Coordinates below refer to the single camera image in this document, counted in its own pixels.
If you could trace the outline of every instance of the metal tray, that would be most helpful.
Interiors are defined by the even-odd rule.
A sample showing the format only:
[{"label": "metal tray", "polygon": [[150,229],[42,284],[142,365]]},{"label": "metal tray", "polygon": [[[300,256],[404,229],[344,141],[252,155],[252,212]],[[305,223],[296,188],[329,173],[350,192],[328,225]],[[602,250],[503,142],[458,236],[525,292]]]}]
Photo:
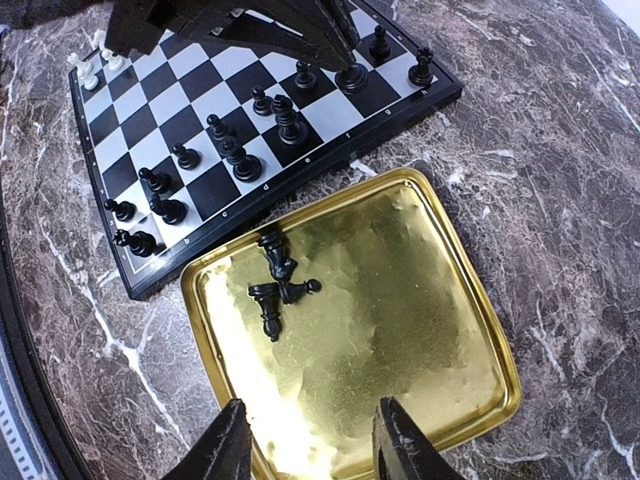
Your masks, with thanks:
[{"label": "metal tray", "polygon": [[239,397],[257,479],[373,478],[371,428],[394,395],[439,450],[511,417],[509,346],[427,179],[399,169],[278,220],[321,293],[282,307],[271,343],[247,287],[269,283],[259,231],[191,263],[182,292],[214,392]]}]

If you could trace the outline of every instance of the black chess piece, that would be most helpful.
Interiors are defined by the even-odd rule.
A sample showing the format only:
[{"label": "black chess piece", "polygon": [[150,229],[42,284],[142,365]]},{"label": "black chess piece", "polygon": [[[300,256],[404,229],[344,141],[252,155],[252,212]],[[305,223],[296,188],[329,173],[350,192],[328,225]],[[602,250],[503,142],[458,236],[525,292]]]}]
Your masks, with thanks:
[{"label": "black chess piece", "polygon": [[312,279],[299,285],[295,283],[281,283],[279,289],[282,303],[292,305],[304,295],[318,293],[322,290],[322,284],[318,280]]},{"label": "black chess piece", "polygon": [[136,232],[132,235],[125,230],[118,230],[113,241],[119,247],[129,247],[131,253],[137,257],[150,256],[157,246],[155,237],[146,232]]},{"label": "black chess piece", "polygon": [[251,89],[251,97],[253,97],[253,111],[261,117],[271,115],[271,102],[273,99],[264,93],[264,89],[256,85]]},{"label": "black chess piece", "polygon": [[336,85],[345,95],[360,93],[369,85],[367,67],[356,63],[351,68],[336,73]]},{"label": "black chess piece", "polygon": [[258,157],[248,155],[235,137],[224,137],[218,144],[220,156],[233,166],[233,176],[241,182],[255,182],[262,175]]},{"label": "black chess piece", "polygon": [[207,117],[207,124],[211,127],[211,130],[213,130],[213,139],[217,142],[224,137],[233,137],[236,134],[233,128],[224,123],[217,115],[209,115]]},{"label": "black chess piece", "polygon": [[177,225],[187,216],[187,207],[179,200],[161,200],[157,193],[154,193],[149,200],[149,207],[156,215],[162,217],[162,221],[167,225]]},{"label": "black chess piece", "polygon": [[318,77],[315,73],[309,71],[307,62],[296,63],[296,74],[293,80],[294,85],[301,92],[310,92],[318,86]]},{"label": "black chess piece", "polygon": [[375,29],[373,39],[369,45],[369,53],[378,61],[382,61],[391,55],[391,46],[387,40],[387,30],[382,25],[378,25]]},{"label": "black chess piece", "polygon": [[291,276],[298,266],[298,262],[289,258],[289,252],[282,232],[274,230],[266,233],[258,240],[258,246],[265,250],[271,277],[276,282],[288,282],[291,280]]},{"label": "black chess piece", "polygon": [[301,122],[298,112],[293,110],[293,102],[284,95],[276,95],[271,105],[278,124],[278,138],[282,143],[291,147],[304,145],[309,128]]},{"label": "black chess piece", "polygon": [[154,193],[166,193],[171,188],[171,177],[164,172],[153,173],[148,168],[141,168],[138,175]]},{"label": "black chess piece", "polygon": [[116,202],[109,199],[104,202],[104,209],[116,215],[116,220],[120,222],[128,222],[136,214],[136,206],[130,202]]},{"label": "black chess piece", "polygon": [[249,287],[249,296],[252,297],[262,310],[262,320],[264,322],[262,329],[272,342],[277,342],[280,338],[282,327],[280,326],[280,312],[278,311],[278,303],[280,296],[278,294],[277,283],[266,283],[264,285],[253,285]]},{"label": "black chess piece", "polygon": [[186,148],[181,143],[176,143],[172,152],[178,157],[178,166],[183,170],[193,170],[200,165],[200,154],[193,148]]},{"label": "black chess piece", "polygon": [[431,63],[433,62],[433,51],[430,48],[421,48],[416,55],[418,64],[409,69],[409,80],[417,87],[428,87],[433,81],[431,73]]}]

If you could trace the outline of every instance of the chessboard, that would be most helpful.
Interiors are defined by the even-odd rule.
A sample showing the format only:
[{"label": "chessboard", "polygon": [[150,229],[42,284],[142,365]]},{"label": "chessboard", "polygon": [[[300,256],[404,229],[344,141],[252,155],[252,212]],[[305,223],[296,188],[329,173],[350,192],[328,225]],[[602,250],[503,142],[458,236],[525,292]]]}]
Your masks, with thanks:
[{"label": "chessboard", "polygon": [[[170,32],[150,55],[133,51],[115,72],[94,51],[85,59],[99,81],[90,91],[78,81],[77,69],[70,73],[89,176],[132,299],[147,298],[186,263],[240,233],[253,217],[330,166],[359,158],[460,97],[462,83],[437,59],[430,66],[431,85],[411,83],[408,72],[423,45],[365,2],[352,0],[349,5],[362,39],[354,54],[369,72],[368,86],[355,94],[337,87],[335,73],[313,66],[317,86],[301,91],[295,84],[296,60],[278,53],[192,43]],[[378,25],[386,29],[390,47],[381,61],[369,51]],[[257,85],[270,97],[292,100],[308,128],[303,145],[283,143],[274,116],[254,112],[252,88]],[[212,114],[260,160],[257,180],[238,180],[233,166],[221,158],[207,123]],[[181,168],[172,154],[178,143],[198,152],[196,168]],[[139,178],[141,169],[170,177],[170,187],[160,197],[184,205],[186,216],[178,224],[169,225],[151,211],[153,192]],[[104,207],[108,199],[129,202],[135,214],[128,221],[118,220]],[[118,246],[118,231],[153,236],[152,254],[140,256]]]}]

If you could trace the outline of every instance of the toppled chess piece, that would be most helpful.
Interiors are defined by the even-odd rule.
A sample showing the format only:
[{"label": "toppled chess piece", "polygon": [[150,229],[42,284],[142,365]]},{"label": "toppled chess piece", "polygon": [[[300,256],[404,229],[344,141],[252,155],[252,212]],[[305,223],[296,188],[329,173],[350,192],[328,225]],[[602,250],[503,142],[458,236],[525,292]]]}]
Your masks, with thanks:
[{"label": "toppled chess piece", "polygon": [[253,285],[249,287],[249,296],[252,297],[262,310],[262,329],[272,342],[277,342],[280,338],[282,327],[280,326],[280,312],[278,304],[280,296],[278,294],[277,283],[267,283],[263,285]]},{"label": "toppled chess piece", "polygon": [[260,240],[258,240],[258,246],[265,250],[271,277],[277,282],[290,281],[293,271],[298,266],[298,262],[289,258],[289,252],[282,232],[274,230],[263,235],[260,237]]},{"label": "toppled chess piece", "polygon": [[322,284],[318,280],[311,279],[300,285],[295,283],[281,283],[279,288],[282,303],[285,305],[293,305],[304,295],[318,293],[322,290]]}]

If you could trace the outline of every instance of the marble surface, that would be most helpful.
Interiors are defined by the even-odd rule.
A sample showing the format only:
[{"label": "marble surface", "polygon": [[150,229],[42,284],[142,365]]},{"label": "marble surface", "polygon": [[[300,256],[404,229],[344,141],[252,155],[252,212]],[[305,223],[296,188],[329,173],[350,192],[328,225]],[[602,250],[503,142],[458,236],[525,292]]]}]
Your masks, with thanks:
[{"label": "marble surface", "polygon": [[[468,479],[640,476],[640,41],[594,0],[383,4],[467,84],[457,104],[273,208],[397,166],[437,188],[513,348],[524,398],[446,454]],[[218,407],[178,285],[127,299],[67,88],[105,8],[11,34],[0,171],[39,355],[98,478],[155,479]]]}]

